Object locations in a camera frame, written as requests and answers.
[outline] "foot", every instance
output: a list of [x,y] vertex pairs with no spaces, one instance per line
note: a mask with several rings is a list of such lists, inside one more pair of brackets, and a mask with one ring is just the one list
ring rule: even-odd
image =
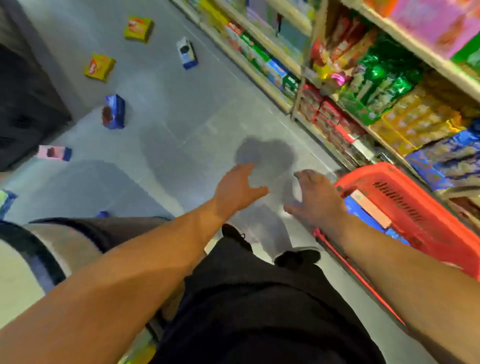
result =
[[300,248],[294,252],[284,252],[274,259],[274,264],[285,267],[287,264],[315,264],[320,260],[320,252],[314,248]]
[[245,234],[240,233],[235,227],[230,224],[222,225],[222,234],[224,238],[231,238],[235,240],[243,249],[253,252],[252,246],[245,240]]

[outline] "forearm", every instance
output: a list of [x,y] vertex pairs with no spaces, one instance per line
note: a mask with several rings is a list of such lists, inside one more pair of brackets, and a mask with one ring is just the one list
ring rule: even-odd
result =
[[325,233],[372,281],[425,346],[445,348],[465,363],[480,357],[480,285],[449,267],[345,215]]
[[108,252],[0,331],[2,361],[115,363],[228,218],[211,200]]

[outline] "gray tile floor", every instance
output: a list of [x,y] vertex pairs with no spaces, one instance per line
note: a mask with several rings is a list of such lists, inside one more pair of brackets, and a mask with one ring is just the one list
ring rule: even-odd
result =
[[[232,222],[265,260],[289,246],[316,244],[282,211],[298,195],[292,173],[338,165],[167,1],[6,0],[76,123],[53,143],[70,162],[31,159],[2,188],[19,195],[7,219],[178,216],[209,199],[236,163],[256,162],[251,183],[270,195]],[[147,45],[124,40],[127,15],[149,16]],[[187,36],[199,66],[185,71],[175,44]],[[108,83],[82,72],[92,53],[117,60]],[[127,102],[124,130],[101,125],[105,95]],[[326,254],[320,265],[358,313],[389,363],[434,363]]]

